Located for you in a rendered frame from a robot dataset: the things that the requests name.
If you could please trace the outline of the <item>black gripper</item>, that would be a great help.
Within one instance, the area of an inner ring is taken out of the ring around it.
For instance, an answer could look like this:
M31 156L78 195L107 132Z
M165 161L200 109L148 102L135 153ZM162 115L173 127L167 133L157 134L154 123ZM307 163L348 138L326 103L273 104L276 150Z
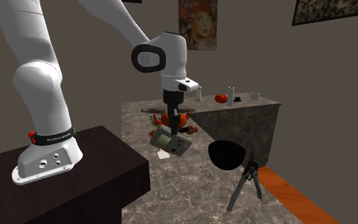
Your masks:
M163 90L163 101L167 105L171 135L175 136L180 124L178 106L184 101L184 92Z

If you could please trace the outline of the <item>orange turkey figure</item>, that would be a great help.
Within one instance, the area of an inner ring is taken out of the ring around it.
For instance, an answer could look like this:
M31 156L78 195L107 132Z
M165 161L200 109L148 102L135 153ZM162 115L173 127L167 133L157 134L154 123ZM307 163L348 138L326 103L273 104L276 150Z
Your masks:
M179 120L179 126L178 126L178 130L177 130L179 133L187 133L189 135L192 135L192 134L198 132L198 127L195 127L195 126L192 126L192 125L186 125L188 119L191 118L191 116L192 116L192 112L193 111L190 110L190 112L187 112L186 114L179 113L180 120ZM158 128L161 125L164 125L166 127L170 127L169 114L167 112L162 114L160 119L158 119L155 114L152 114L149 117L149 122L150 122L151 125L153 125L156 128Z

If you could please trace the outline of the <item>grey handheld game console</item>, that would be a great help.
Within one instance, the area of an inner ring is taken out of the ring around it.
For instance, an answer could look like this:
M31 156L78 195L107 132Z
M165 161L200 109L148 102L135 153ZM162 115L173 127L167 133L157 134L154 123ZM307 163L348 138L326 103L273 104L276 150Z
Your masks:
M161 125L157 128L149 143L167 153L180 157L191 146L192 140L190 137L186 137L180 133L172 135L169 127Z

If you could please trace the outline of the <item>black bowl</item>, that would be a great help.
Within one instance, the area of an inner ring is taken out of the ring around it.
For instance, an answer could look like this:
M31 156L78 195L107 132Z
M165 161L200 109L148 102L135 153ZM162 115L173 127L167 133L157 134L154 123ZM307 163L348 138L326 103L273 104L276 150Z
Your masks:
M232 141L218 140L208 145L211 162L219 169L231 171L242 164L245 149Z

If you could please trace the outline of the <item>tall white tube cup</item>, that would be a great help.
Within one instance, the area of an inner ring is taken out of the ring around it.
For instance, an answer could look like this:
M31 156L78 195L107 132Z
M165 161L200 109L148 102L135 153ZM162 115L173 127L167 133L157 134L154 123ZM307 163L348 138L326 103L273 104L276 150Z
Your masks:
M226 105L228 107L232 107L233 106L233 100L234 100L234 92L235 92L235 87L228 87L228 93L227 93L227 103Z

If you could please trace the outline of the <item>grey folding pliers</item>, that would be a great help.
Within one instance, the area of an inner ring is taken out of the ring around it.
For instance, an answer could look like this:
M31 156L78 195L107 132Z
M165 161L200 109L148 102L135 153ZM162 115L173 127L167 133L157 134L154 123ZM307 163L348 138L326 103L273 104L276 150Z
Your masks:
M245 166L245 169L242 172L241 178L238 182L238 185L230 197L230 201L229 201L228 207L226 209L227 211L229 211L229 212L232 211L233 206L235 205L236 200L238 199L238 196L240 195L240 192L241 192L242 188L244 187L246 181L250 181L252 179L254 180L258 199L260 201L263 200L263 194L262 194L261 185L259 182L258 169L259 169L259 165L256 162L256 160L254 158L254 152L252 151L250 153L250 160L247 163L247 165Z

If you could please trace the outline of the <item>dark robot stand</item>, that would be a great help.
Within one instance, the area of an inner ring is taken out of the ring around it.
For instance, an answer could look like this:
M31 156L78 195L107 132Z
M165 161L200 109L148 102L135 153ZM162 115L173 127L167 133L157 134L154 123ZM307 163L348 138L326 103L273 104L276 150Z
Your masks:
M149 162L103 126L77 132L83 158L26 185L11 173L23 148L0 153L0 224L121 224L121 210L150 190Z

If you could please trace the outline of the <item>portrait wall picture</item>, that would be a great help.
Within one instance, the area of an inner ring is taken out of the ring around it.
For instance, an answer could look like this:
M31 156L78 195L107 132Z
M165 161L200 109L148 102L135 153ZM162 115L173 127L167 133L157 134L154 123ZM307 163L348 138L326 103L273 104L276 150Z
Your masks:
M188 50L217 50L217 0L178 0L178 15Z

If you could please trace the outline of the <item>dark framed wall picture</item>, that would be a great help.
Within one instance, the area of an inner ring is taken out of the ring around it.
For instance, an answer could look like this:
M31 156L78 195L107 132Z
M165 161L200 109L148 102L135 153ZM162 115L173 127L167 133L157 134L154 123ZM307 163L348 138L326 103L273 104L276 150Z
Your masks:
M358 16L358 0L296 0L292 26Z

